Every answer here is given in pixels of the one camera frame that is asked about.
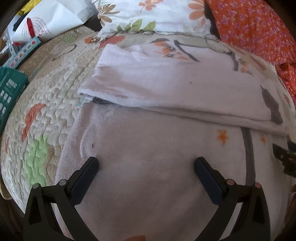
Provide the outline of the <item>pale pink baby garment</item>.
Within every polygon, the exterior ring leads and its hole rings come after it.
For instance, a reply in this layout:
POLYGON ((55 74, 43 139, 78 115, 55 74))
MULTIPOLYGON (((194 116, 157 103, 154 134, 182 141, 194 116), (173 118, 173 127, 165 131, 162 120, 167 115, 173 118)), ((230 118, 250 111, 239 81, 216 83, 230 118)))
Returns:
POLYGON ((56 180, 89 157, 99 172, 77 211, 98 240, 194 240, 216 211, 194 172, 203 157, 226 179, 259 182, 271 237, 293 180, 273 144, 295 137, 295 106, 273 69, 240 51, 168 41, 107 45, 79 95, 56 180))

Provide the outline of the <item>red floral cloth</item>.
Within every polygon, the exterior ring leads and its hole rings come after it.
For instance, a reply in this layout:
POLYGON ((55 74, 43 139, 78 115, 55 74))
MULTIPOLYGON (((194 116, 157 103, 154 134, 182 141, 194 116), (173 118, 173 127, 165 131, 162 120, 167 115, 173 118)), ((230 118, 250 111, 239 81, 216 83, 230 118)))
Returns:
POLYGON ((287 88, 293 103, 295 104, 295 90, 296 90, 296 64, 281 64, 276 66, 276 71, 287 88))

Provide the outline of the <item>quilted heart pattern bedspread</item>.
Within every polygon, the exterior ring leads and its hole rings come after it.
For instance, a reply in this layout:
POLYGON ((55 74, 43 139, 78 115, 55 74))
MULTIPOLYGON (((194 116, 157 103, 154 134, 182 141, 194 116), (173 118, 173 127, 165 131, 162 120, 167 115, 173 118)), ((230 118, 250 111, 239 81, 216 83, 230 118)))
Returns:
POLYGON ((70 30, 41 46, 22 65, 30 83, 9 115, 1 141, 1 194, 15 201, 21 211, 34 183, 54 183, 63 146, 84 101, 77 90, 93 75, 107 44, 125 48, 176 40, 224 56, 232 52, 240 72, 271 81, 283 107, 283 129, 295 138, 292 98, 275 67, 255 54, 212 35, 118 34, 106 42, 95 42, 94 38, 94 32, 86 27, 70 30))

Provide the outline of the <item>red floral pillow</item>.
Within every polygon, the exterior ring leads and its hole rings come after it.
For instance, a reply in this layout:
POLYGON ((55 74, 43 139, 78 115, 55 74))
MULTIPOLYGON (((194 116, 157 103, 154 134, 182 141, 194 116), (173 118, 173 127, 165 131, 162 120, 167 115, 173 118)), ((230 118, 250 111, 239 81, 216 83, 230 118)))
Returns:
POLYGON ((295 63, 295 40, 265 1, 206 1, 222 42, 273 65, 295 63))

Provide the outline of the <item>teal cardboard box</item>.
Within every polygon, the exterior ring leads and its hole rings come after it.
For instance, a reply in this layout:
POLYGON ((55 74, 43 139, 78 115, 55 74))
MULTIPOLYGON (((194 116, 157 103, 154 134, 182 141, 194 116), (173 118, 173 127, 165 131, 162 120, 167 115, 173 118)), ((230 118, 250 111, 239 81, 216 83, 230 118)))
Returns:
POLYGON ((23 72, 1 66, 1 134, 11 111, 28 84, 28 77, 23 72))

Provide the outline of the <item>light blue game board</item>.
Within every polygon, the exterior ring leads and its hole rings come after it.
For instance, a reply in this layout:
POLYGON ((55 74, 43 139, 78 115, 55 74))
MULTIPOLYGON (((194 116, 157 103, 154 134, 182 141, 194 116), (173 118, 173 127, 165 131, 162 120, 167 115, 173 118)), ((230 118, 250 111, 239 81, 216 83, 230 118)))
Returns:
POLYGON ((33 52, 39 45, 41 41, 38 37, 34 37, 27 42, 20 51, 18 51, 14 56, 11 56, 4 64, 3 67, 16 69, 19 64, 26 59, 26 57, 33 52))

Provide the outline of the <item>white floral pillow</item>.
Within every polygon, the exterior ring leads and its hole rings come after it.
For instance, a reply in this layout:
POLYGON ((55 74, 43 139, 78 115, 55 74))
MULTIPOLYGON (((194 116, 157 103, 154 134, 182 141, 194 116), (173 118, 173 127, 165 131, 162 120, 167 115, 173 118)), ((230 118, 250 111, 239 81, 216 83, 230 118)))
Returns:
POLYGON ((203 37, 211 28, 204 1, 99 1, 97 8, 101 41, 121 32, 203 37))

